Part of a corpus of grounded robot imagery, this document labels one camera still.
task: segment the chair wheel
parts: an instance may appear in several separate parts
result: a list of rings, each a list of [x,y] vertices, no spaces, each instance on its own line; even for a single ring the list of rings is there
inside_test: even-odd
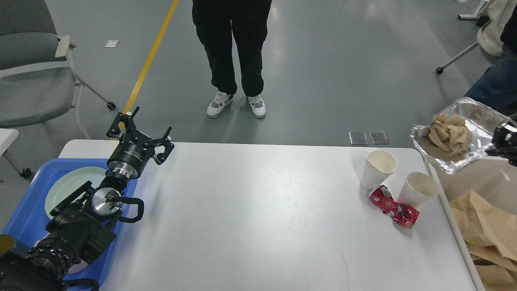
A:
[[[20,177],[28,178],[32,175],[32,171],[29,168],[22,169],[22,173],[20,174]]]
[[[106,105],[108,107],[108,109],[110,110],[113,110],[115,108],[117,108],[117,106],[115,105],[115,103],[113,102],[108,102],[108,104]]]

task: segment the white plate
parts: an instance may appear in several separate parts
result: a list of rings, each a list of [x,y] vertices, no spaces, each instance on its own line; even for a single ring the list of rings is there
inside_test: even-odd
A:
[[[63,201],[63,199],[72,194],[72,192],[86,183],[86,181],[91,181],[92,187],[94,188],[99,186],[105,176],[106,170],[99,167],[79,168],[64,175],[61,179],[57,180],[47,194],[47,198],[45,199],[45,213],[50,219],[54,218],[50,216],[50,211]]]

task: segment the yellow floor line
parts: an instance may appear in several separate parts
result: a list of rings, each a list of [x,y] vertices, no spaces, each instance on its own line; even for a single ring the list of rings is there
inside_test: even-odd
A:
[[[140,76],[138,77],[138,80],[136,81],[136,84],[134,85],[133,91],[131,92],[131,95],[129,96],[129,100],[126,103],[126,106],[124,107],[124,110],[122,113],[126,113],[131,110],[133,107],[133,103],[136,100],[136,96],[138,95],[138,92],[140,91],[140,87],[142,86],[142,83],[144,82],[145,76],[147,75],[147,71],[149,71],[149,67],[151,66],[151,63],[153,62],[153,59],[155,57],[156,51],[158,50],[158,47],[160,46],[161,40],[163,38],[163,35],[165,34],[165,30],[167,29],[167,26],[171,20],[172,14],[174,13],[174,10],[176,9],[176,5],[178,4],[179,0],[174,0],[172,3],[171,9],[169,9],[169,13],[167,13],[167,17],[165,17],[165,20],[163,21],[162,27],[160,29],[160,32],[158,33],[158,36],[156,37],[155,43],[153,45],[153,48],[151,48],[151,52],[149,53],[149,56],[147,56],[147,60],[145,61],[144,67],[142,68],[142,71],[140,72]]]

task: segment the person's leg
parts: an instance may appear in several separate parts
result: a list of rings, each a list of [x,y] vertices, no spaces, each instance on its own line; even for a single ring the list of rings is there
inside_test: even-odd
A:
[[[465,93],[494,109],[517,100],[517,54],[506,45],[501,56],[488,68],[483,76]]]
[[[221,92],[233,95],[237,92],[232,60],[230,0],[193,0],[192,19],[197,36],[205,47],[212,71],[212,85]]]
[[[264,88],[262,45],[267,35],[271,0],[237,0],[232,30],[239,53],[242,89],[246,96],[257,96]]]

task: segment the white sneaker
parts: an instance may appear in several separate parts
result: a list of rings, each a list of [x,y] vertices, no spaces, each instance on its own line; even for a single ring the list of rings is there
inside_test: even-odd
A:
[[[253,115],[258,118],[262,119],[266,117],[266,104],[264,103],[264,100],[260,97],[260,94],[258,94],[255,97],[246,97],[248,99],[248,103],[251,106],[251,110],[253,111]]]
[[[228,95],[219,90],[216,92],[216,98],[210,103],[206,110],[206,115],[210,118],[216,118],[221,114],[224,107],[233,101],[233,95]]]

